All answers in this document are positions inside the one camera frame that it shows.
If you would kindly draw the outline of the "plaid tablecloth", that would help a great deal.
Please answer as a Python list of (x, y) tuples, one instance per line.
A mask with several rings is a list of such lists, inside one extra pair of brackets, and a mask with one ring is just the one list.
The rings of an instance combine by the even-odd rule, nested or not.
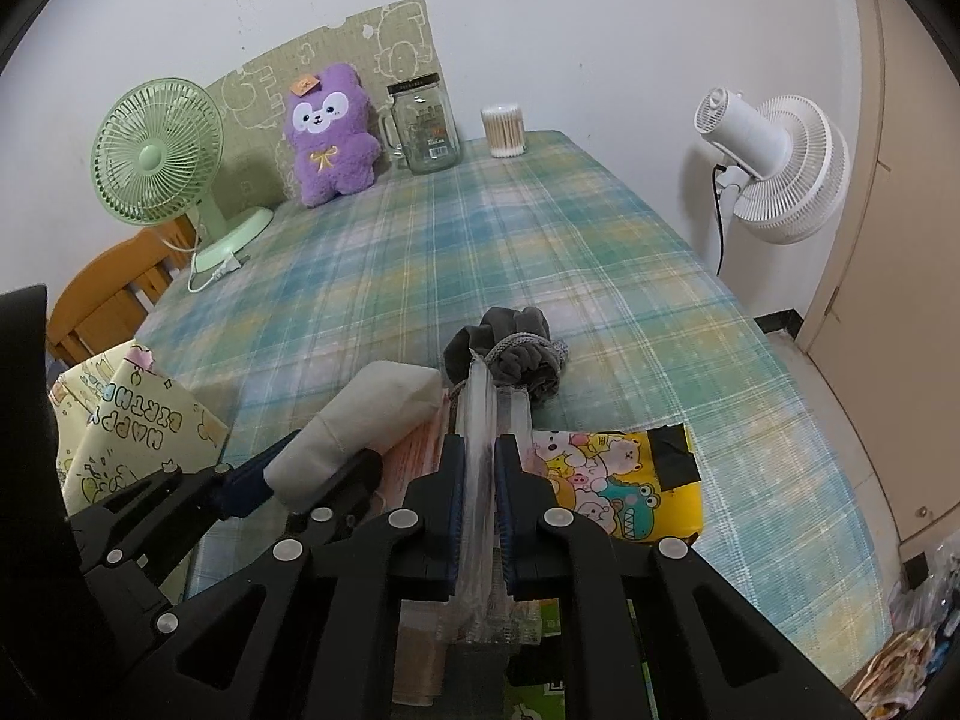
[(874, 545), (835, 452), (758, 325), (656, 211), (566, 135), (516, 160), (469, 143), (317, 208), (281, 205), (244, 265), (174, 284), (139, 330), (231, 427), (242, 463), (376, 359), (438, 366), (493, 307), (544, 312), (566, 344), (540, 429), (683, 424), (703, 478), (698, 553), (827, 676), (889, 639)]

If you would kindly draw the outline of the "beige door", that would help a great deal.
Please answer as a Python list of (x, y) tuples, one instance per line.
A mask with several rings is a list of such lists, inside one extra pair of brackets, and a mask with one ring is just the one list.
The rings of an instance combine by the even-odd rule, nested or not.
[(907, 0), (856, 0), (853, 178), (800, 344), (903, 544), (958, 523), (958, 83)]

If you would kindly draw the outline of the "clutter by door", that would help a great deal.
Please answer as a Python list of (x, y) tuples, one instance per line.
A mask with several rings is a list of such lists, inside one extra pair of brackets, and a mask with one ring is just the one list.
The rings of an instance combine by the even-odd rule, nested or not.
[(851, 702), (866, 718), (957, 718), (958, 533), (905, 562), (890, 613), (892, 637)]

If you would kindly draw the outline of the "cotton swab container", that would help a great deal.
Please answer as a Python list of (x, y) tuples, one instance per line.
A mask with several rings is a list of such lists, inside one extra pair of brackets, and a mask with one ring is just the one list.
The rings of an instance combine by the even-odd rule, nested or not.
[(526, 153), (526, 129), (519, 104), (485, 106), (480, 109), (480, 117), (493, 158), (505, 160)]

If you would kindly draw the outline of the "yellow cartoon pouch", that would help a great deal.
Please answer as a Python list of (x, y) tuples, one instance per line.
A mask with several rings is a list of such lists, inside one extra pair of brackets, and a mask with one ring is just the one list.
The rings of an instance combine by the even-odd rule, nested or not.
[(535, 431), (524, 468), (550, 481), (556, 502), (630, 543), (697, 541), (701, 475), (681, 424), (634, 433)]

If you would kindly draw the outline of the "green desk fan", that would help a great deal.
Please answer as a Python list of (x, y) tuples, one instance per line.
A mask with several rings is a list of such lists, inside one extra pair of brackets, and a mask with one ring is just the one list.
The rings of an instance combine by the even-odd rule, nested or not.
[(117, 220), (158, 227), (189, 218), (195, 229), (195, 242), (184, 250), (189, 275), (205, 275), (206, 284), (241, 270), (241, 252), (274, 219), (263, 206), (223, 215), (213, 197), (223, 147), (212, 96), (185, 78), (156, 78), (117, 99), (89, 158), (96, 197)]

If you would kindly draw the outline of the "glass jar with lid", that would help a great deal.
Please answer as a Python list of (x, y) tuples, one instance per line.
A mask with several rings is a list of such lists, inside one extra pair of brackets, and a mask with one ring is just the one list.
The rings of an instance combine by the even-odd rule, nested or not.
[(381, 132), (413, 174), (444, 171), (460, 161), (459, 133), (439, 73), (387, 86)]

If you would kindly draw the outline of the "white standing fan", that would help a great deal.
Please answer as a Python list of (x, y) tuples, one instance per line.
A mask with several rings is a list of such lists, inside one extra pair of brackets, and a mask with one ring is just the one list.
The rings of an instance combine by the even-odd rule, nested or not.
[(734, 221), (767, 244), (791, 245), (811, 238), (843, 208), (850, 147), (812, 99), (781, 94), (752, 106), (716, 86), (698, 104), (693, 127), (721, 155), (711, 169), (721, 249)]

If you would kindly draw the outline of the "green patterned cardboard sheet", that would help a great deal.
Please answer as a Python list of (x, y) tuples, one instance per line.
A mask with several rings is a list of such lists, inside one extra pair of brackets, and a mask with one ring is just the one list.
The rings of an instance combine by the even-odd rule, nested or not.
[(371, 132), (389, 107), (387, 88), (441, 70), (427, 0), (398, 0), (348, 16), (257, 55), (208, 87), (223, 121), (223, 163), (213, 197), (224, 216), (251, 206), (275, 208), (299, 195), (293, 150), (283, 130), (290, 86), (301, 76), (345, 62), (374, 107)]

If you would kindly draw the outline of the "yellow birthday storage box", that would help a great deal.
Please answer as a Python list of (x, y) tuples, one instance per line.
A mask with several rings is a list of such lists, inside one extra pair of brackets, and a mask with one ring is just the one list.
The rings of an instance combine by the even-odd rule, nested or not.
[(60, 374), (49, 392), (59, 431), (57, 476), (70, 515), (158, 470), (217, 465), (226, 422), (124, 341)]

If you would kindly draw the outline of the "purple plush bear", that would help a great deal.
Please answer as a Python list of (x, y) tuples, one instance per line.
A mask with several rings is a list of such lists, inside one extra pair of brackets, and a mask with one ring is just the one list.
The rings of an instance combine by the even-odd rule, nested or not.
[(370, 96), (350, 64), (332, 64), (291, 83), (285, 140), (295, 153), (304, 206), (316, 208), (374, 184), (381, 142), (370, 132), (371, 114)]

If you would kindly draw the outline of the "white towel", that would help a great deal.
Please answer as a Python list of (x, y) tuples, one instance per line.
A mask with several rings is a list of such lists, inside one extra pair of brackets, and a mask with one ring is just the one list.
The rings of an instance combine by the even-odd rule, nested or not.
[(263, 479), (288, 512), (302, 514), (359, 450), (384, 455), (438, 415), (441, 405), (441, 372), (370, 362), (265, 466)]

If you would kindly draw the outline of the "pink packet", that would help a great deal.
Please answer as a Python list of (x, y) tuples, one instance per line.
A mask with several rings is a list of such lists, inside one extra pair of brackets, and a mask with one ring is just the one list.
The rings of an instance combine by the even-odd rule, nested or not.
[(443, 394), (438, 413), (415, 427), (382, 457), (381, 486), (376, 493), (381, 512), (400, 507), (414, 479), (438, 470), (450, 412), (451, 400), (448, 394)]

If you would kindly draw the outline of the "dark grey sock bundle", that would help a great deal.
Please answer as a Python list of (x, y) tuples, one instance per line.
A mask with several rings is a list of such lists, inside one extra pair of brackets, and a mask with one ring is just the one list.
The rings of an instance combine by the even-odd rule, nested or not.
[(496, 385), (524, 388), (532, 405), (558, 392), (567, 360), (565, 344), (551, 338), (547, 317), (534, 305), (488, 309), (480, 322), (460, 328), (443, 353), (452, 385), (466, 382), (472, 362), (482, 361)]

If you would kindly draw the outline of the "clear plastic packet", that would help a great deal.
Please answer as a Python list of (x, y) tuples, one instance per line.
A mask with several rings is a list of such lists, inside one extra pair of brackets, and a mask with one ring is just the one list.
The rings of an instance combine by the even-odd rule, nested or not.
[(466, 446), (466, 476), (451, 637), (473, 645), (537, 644), (539, 603), (514, 601), (506, 592), (494, 500), (494, 439), (512, 434), (521, 455), (532, 447), (529, 395), (494, 382), (488, 364), (473, 353), (455, 397), (455, 433)]

